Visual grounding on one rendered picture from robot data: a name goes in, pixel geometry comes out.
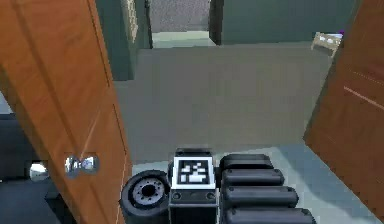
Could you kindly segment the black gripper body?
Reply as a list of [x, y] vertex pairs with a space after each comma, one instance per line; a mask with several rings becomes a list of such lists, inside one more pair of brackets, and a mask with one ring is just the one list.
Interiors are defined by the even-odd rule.
[[145, 170], [132, 176], [120, 194], [124, 224], [169, 224], [170, 186], [161, 170]]

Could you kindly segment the silver round door knob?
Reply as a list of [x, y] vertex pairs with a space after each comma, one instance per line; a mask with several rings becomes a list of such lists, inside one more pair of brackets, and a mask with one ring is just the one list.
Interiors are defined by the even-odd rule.
[[42, 163], [33, 163], [29, 169], [29, 177], [32, 181], [39, 182], [47, 179], [49, 173]]
[[64, 171], [69, 178], [76, 178], [81, 172], [93, 175], [98, 172], [100, 161], [97, 156], [88, 156], [79, 159], [71, 155], [65, 159]]

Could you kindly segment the brown wooden room door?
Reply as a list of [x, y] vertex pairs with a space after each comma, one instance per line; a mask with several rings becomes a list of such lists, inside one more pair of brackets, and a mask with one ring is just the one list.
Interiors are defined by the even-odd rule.
[[[0, 0], [0, 92], [77, 224], [124, 224], [131, 161], [95, 0]], [[98, 172], [69, 178], [71, 155]]]

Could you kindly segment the brown wooden cupboard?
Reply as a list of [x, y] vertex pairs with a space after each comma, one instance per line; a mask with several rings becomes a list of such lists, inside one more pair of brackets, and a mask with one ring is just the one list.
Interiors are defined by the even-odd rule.
[[384, 0], [361, 0], [304, 141], [384, 222]]

